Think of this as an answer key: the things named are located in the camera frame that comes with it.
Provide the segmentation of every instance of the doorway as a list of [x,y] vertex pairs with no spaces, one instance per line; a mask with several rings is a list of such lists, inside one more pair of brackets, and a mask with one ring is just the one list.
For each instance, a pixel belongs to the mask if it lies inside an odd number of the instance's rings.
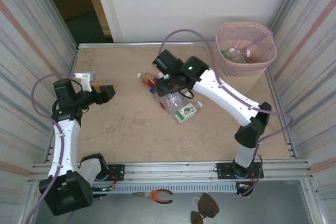
[[113,42],[100,0],[53,0],[75,42]]

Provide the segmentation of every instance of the brown cloth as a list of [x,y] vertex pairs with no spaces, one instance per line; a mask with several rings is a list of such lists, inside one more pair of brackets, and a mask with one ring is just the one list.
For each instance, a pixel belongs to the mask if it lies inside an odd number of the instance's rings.
[[206,217],[214,218],[219,213],[219,207],[209,194],[203,194],[198,202],[200,212],[191,212],[192,224],[203,224],[203,219]]

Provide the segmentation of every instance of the corrugated metal wall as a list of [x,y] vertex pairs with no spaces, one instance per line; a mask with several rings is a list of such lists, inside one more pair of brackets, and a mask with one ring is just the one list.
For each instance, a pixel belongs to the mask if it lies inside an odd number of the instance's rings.
[[[33,111],[31,88],[49,73],[69,72],[76,45],[49,0],[0,0],[0,52],[0,223],[13,223],[29,166],[43,162],[53,129]],[[48,114],[55,80],[35,95]]]
[[293,144],[307,158],[326,207],[336,223],[336,0],[292,0],[270,67],[283,110],[294,116]]

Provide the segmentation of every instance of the pliers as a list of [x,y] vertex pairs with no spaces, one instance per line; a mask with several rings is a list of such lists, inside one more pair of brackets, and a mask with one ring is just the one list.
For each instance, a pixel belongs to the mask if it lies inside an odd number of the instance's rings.
[[169,203],[173,202],[171,199],[170,200],[161,200],[161,199],[158,199],[154,196],[155,194],[159,194],[159,193],[165,193],[165,194],[170,194],[170,195],[173,194],[171,191],[165,190],[165,189],[151,191],[150,193],[139,192],[139,193],[133,193],[133,194],[137,195],[137,196],[140,196],[140,197],[151,198],[151,200],[154,200],[154,201],[156,201],[157,203],[160,203],[160,204],[169,204]]

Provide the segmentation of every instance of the pink basket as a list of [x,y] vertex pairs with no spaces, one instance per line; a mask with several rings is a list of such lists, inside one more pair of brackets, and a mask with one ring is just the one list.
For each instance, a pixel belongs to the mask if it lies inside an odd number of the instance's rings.
[[[249,49],[251,56],[246,64],[233,63],[223,57],[221,51],[230,48]],[[231,22],[221,25],[216,32],[214,55],[216,67],[231,77],[256,76],[274,61],[277,51],[272,32],[265,26],[253,22]]]

